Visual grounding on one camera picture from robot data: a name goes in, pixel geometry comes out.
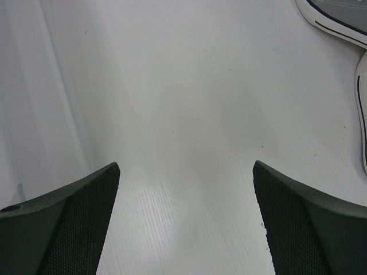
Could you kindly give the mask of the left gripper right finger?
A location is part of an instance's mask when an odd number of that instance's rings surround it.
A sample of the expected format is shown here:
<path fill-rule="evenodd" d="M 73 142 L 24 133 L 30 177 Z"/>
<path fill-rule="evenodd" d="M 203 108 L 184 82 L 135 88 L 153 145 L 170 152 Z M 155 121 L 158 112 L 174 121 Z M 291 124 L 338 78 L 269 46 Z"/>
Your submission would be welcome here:
<path fill-rule="evenodd" d="M 253 185 L 276 274 L 366 274 L 366 207 L 261 161 Z"/>

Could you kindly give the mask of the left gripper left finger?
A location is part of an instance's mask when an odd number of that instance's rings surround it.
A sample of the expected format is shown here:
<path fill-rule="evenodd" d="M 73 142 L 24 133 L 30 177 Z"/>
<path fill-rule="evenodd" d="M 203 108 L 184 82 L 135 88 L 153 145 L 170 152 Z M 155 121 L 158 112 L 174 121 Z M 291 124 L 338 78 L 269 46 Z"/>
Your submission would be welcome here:
<path fill-rule="evenodd" d="M 1 210 L 1 274 L 96 274 L 119 186 L 111 163 Z"/>

